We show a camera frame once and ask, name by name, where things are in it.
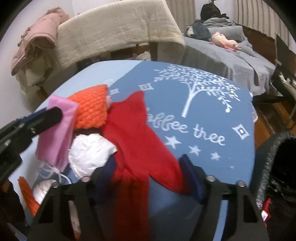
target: white string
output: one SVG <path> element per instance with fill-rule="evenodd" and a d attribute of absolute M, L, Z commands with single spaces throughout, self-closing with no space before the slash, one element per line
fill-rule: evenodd
<path fill-rule="evenodd" d="M 41 171 L 46 171 L 48 172 L 49 174 L 47 176 L 44 176 L 41 174 Z M 57 169 L 56 167 L 50 165 L 50 164 L 47 164 L 47 163 L 44 163 L 44 165 L 42 167 L 39 168 L 39 175 L 43 178 L 43 179 L 49 179 L 53 174 L 58 174 L 59 176 L 59 183 L 62 183 L 62 177 L 65 178 L 69 184 L 72 184 L 71 180 L 65 176 L 64 174 L 61 173 L 61 171 L 59 169 Z"/>

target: wooden floor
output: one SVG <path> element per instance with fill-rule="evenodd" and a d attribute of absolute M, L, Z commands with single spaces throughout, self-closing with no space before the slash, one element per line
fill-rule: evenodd
<path fill-rule="evenodd" d="M 267 107 L 267 109 L 270 109 L 271 112 L 276 110 L 276 114 L 272 115 L 270 113 L 268 116 L 263 116 L 261 114 L 260 108 L 255 106 L 255 109 L 257 111 L 259 119 L 255 123 L 255 148 L 257 149 L 263 142 L 265 142 L 271 135 L 285 131 L 284 126 L 279 130 L 279 127 L 272 128 L 273 125 L 271 123 L 275 122 L 281 122 L 285 123 L 285 121 L 289 118 L 289 114 L 286 110 L 286 108 L 283 106 L 282 103 L 275 103 L 270 104 L 270 107 Z M 296 127 L 294 127 L 291 131 L 294 135 L 296 135 Z"/>

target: striped curtain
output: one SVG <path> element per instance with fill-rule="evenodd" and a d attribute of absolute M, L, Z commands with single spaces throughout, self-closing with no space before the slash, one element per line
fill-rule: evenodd
<path fill-rule="evenodd" d="M 235 0 L 235 22 L 275 39 L 277 33 L 290 46 L 290 33 L 275 11 L 263 0 Z"/>
<path fill-rule="evenodd" d="M 184 32 L 186 26 L 196 20 L 195 0 L 166 0 L 166 2 L 181 32 Z"/>

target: blue table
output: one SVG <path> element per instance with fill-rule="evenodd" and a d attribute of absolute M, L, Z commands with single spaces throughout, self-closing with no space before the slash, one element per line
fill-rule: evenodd
<path fill-rule="evenodd" d="M 254 125 L 247 89 L 197 69 L 150 61 L 99 62 L 82 70 L 54 94 L 68 97 L 98 84 L 107 84 L 112 101 L 145 91 L 148 125 L 176 158 L 188 154 L 194 165 L 220 181 L 250 182 L 254 163 Z M 47 106 L 45 101 L 39 108 Z M 22 154 L 32 158 L 33 144 Z M 70 171 L 68 176 L 76 181 Z M 224 229 L 227 201 L 221 205 L 214 240 Z M 110 233 L 110 200 L 99 207 L 103 228 Z M 149 217 L 152 240 L 189 240 L 201 205 L 150 182 Z"/>

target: tree trunk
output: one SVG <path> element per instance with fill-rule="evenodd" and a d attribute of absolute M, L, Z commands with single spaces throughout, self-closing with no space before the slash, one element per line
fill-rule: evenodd
<path fill-rule="evenodd" d="M 190 104 L 191 104 L 191 101 L 193 100 L 193 98 L 196 96 L 197 93 L 194 93 L 194 91 L 189 91 L 189 94 L 188 94 L 188 98 L 187 98 L 187 101 L 186 101 L 186 104 L 184 106 L 184 109 L 183 109 L 183 112 L 181 114 L 182 117 L 186 118 L 187 116 L 187 113 L 188 113 L 188 110 L 189 110 L 189 107 L 190 107 Z"/>

